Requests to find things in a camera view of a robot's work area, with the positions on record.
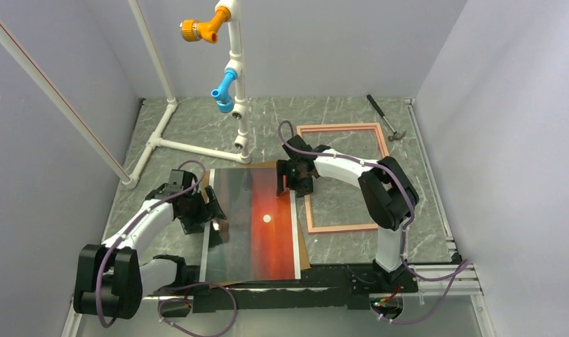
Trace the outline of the pink picture frame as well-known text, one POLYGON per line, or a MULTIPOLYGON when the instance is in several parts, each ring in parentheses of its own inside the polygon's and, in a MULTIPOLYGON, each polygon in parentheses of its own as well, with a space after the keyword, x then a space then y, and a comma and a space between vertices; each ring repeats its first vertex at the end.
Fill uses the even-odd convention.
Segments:
MULTIPOLYGON (((343 132, 343 131, 372 131, 375 135, 377 148, 382 157, 389 154, 387 145, 385 143, 384 134, 381 126, 376 123, 359 123, 359 124, 322 124, 322 125, 301 125, 296 127, 296 131, 300 136, 303 133, 319 133, 319 132, 343 132)), ((378 229, 375 223, 365 224, 348 224, 348 225, 334 225, 317 227, 314 224, 314 217, 312 213, 312 201, 309 195, 304 196, 304 206, 307 217, 307 231, 309 234, 325 234, 335 232, 353 232, 362 230, 376 230, 378 229)))

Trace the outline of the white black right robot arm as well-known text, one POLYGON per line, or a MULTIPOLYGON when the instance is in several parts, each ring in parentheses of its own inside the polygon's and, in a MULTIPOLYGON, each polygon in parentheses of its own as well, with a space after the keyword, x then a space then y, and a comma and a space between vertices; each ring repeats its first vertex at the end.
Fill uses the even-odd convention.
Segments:
POLYGON ((287 160, 276 164, 276 193, 285 189, 304 197, 314 191, 313 180, 332 178, 360 189, 368 214, 377 225, 373 281, 391 291, 405 271, 406 232, 415 218, 418 193, 393 157, 359 159, 325 145, 311 147, 299 135, 283 142, 287 160))

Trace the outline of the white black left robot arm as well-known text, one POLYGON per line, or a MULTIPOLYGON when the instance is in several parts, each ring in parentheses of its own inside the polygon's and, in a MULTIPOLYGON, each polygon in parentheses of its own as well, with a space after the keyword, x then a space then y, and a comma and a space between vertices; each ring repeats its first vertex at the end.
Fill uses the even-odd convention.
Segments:
POLYGON ((168 182, 148 193, 138 212, 101 244, 87 244, 79 253, 73 293, 76 313, 100 319, 130 319, 140 303, 160 289, 178 295, 193 284, 185 258, 168 254, 140 264, 139 253, 153 238, 180 221, 185 234, 203 232, 226 215, 212 186, 201 186, 192 172, 173 169, 168 182))

